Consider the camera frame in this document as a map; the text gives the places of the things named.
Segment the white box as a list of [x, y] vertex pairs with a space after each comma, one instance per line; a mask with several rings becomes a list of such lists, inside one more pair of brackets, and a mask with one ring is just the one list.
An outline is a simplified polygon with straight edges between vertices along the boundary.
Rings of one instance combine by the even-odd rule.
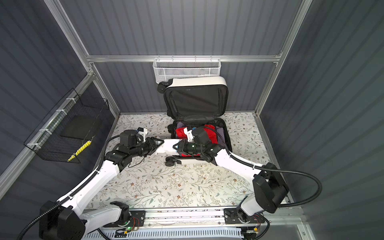
[[155, 154], [167, 154], [171, 156], [176, 156], [179, 153], [177, 150], [173, 148], [174, 145], [178, 144], [181, 140], [180, 139], [166, 139], [164, 140], [164, 143], [160, 145], [157, 150], [155, 151]]

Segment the red t-shirt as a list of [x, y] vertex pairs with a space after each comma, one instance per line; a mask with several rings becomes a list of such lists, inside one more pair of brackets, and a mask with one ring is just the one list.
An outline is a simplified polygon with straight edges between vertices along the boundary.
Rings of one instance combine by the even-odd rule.
[[174, 149], [182, 158], [197, 157], [205, 158], [218, 149], [222, 149], [219, 144], [217, 133], [213, 125], [200, 127], [179, 127], [175, 130], [176, 138], [180, 141], [175, 144]]

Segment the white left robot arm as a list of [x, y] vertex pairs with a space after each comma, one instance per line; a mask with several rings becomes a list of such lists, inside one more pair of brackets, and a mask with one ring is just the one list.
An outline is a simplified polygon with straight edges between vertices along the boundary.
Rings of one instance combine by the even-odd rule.
[[39, 216], [26, 225], [17, 238], [23, 239], [35, 224], [39, 225], [42, 240], [80, 240], [104, 225], [128, 226], [132, 218], [130, 208], [122, 202], [114, 201], [107, 207], [84, 213], [94, 196], [128, 167], [134, 157], [150, 156], [165, 144], [154, 137], [144, 138], [138, 131], [127, 133], [126, 143], [120, 142], [116, 150], [106, 153], [98, 167], [66, 195], [55, 202], [46, 202]]

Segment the white black suitcase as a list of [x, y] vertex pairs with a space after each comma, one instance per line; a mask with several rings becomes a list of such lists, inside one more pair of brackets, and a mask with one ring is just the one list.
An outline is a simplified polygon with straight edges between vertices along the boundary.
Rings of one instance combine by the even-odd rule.
[[183, 123], [187, 127], [214, 125], [223, 127], [225, 140], [221, 144], [232, 150], [226, 122], [221, 119], [225, 113], [229, 90], [223, 77], [200, 77], [171, 79], [158, 84], [158, 92], [163, 94], [167, 115], [174, 121], [168, 125], [172, 139], [176, 139], [176, 127]]

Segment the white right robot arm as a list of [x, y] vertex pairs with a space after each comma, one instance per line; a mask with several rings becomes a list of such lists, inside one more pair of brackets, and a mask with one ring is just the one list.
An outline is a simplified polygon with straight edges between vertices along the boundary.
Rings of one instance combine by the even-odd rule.
[[[262, 212], [273, 214], [278, 208], [296, 207], [309, 203], [319, 197], [323, 190], [320, 180], [311, 174], [278, 169], [271, 163], [259, 166], [218, 144], [196, 144], [182, 140], [173, 145], [173, 149], [183, 155], [197, 155], [204, 161], [225, 168], [252, 184], [253, 193], [245, 197], [237, 207], [238, 218], [243, 223], [249, 222], [255, 214]], [[289, 187], [283, 174], [309, 178], [317, 184], [317, 190], [305, 200], [282, 204], [283, 199], [289, 193]]]

